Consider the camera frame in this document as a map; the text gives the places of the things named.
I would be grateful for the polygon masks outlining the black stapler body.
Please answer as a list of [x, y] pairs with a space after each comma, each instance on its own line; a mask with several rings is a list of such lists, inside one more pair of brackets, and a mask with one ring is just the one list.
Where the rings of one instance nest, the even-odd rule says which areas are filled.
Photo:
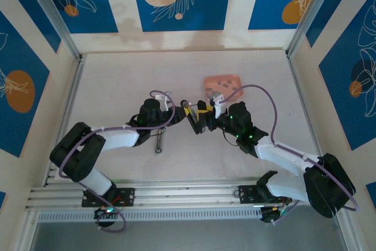
[[194, 122], [196, 121], [196, 118], [197, 118], [196, 111], [193, 109], [192, 104], [189, 101], [187, 101], [187, 100], [182, 100], [181, 103], [180, 103], [180, 105], [183, 108], [187, 107], [187, 108], [191, 108], [192, 109], [192, 115], [191, 116], [187, 116], [187, 119], [190, 122], [190, 125], [192, 126], [192, 128], [194, 130]]

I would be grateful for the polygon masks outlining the pink plastic tray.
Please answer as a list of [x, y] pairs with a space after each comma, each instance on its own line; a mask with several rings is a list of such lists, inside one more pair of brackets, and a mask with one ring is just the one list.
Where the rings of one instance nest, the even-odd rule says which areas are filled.
[[[235, 91], [232, 90], [233, 87], [240, 89], [242, 87], [242, 83], [240, 77], [238, 75], [219, 75], [219, 76], [211, 76], [206, 77], [204, 79], [204, 90], [206, 93], [213, 93], [214, 91], [220, 92], [223, 94], [224, 98], [228, 98], [232, 95]], [[212, 91], [206, 91], [206, 88], [212, 88]]]

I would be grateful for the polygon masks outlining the metal stapler magazine rail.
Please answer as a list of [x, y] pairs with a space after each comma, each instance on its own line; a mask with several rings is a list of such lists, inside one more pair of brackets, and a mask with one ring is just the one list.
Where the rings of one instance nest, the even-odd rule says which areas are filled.
[[155, 144], [155, 154], [157, 155], [162, 153], [163, 133], [164, 133], [163, 128], [158, 129], [157, 135], [156, 135], [156, 144]]

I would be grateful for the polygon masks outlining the aluminium table side rail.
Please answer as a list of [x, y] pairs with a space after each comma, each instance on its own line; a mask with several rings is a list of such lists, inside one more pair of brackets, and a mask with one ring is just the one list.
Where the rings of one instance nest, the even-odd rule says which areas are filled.
[[291, 71], [291, 74], [292, 74], [292, 77], [293, 77], [293, 80], [294, 80], [294, 84], [295, 84], [295, 87], [296, 87], [296, 90], [297, 90], [297, 93], [298, 93], [298, 96], [299, 96], [301, 107], [303, 109], [305, 120], [307, 122], [307, 126], [308, 126], [308, 129], [310, 131], [310, 135], [311, 135], [311, 138], [313, 140], [315, 149], [319, 154], [322, 154], [321, 146], [320, 146], [319, 141], [317, 139], [317, 135], [315, 134], [313, 124], [311, 122], [311, 119], [310, 119], [310, 116], [309, 116], [309, 113], [308, 113], [307, 104], [306, 104], [306, 100], [305, 100], [305, 97], [304, 97], [303, 89], [302, 89], [301, 84], [300, 84], [298, 73], [297, 73], [297, 71], [294, 67], [294, 64], [293, 64], [290, 56], [286, 55], [286, 57], [287, 57], [287, 62], [288, 62], [288, 65], [290, 67], [290, 71]]
[[60, 119], [60, 124], [59, 124], [59, 128], [58, 128], [54, 145], [57, 145], [61, 141], [68, 127], [68, 123], [71, 118], [71, 113], [73, 109], [73, 104], [74, 104], [74, 101], [78, 92], [78, 87], [79, 87], [80, 80], [82, 78], [82, 73], [85, 67], [86, 59], [87, 59], [87, 54], [83, 54], [80, 56], [80, 61], [75, 69], [74, 76], [72, 80], [70, 81], [69, 92], [63, 104], [62, 117]]

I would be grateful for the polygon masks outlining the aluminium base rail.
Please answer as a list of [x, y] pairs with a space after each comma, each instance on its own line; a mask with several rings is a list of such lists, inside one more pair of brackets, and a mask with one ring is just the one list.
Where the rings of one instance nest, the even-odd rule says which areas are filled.
[[[229, 208], [239, 207], [233, 192], [240, 185], [254, 185], [256, 178], [196, 179], [117, 182], [119, 188], [134, 188], [134, 209]], [[77, 183], [51, 181], [32, 188], [27, 211], [83, 210], [83, 187]]]

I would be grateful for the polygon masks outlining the aluminium frame post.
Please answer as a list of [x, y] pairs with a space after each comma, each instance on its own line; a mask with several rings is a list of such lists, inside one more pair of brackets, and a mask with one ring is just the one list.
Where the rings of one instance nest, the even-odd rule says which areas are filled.
[[38, 225], [40, 212], [28, 211], [24, 213], [21, 231], [15, 242], [14, 251], [30, 251]]
[[41, 8], [43, 9], [45, 15], [48, 17], [53, 28], [67, 47], [71, 55], [80, 62], [81, 54], [74, 43], [71, 33], [66, 26], [63, 18], [61, 17], [57, 7], [55, 6], [53, 0], [37, 0]]
[[340, 209], [336, 217], [347, 251], [362, 251], [350, 212], [346, 209]]
[[286, 48], [287, 59], [291, 59], [294, 56], [294, 53], [299, 48], [301, 41], [305, 37], [305, 34], [308, 28], [311, 26], [315, 16], [320, 10], [324, 0], [311, 0], [305, 13], [303, 14], [300, 23], [297, 26], [297, 29]]

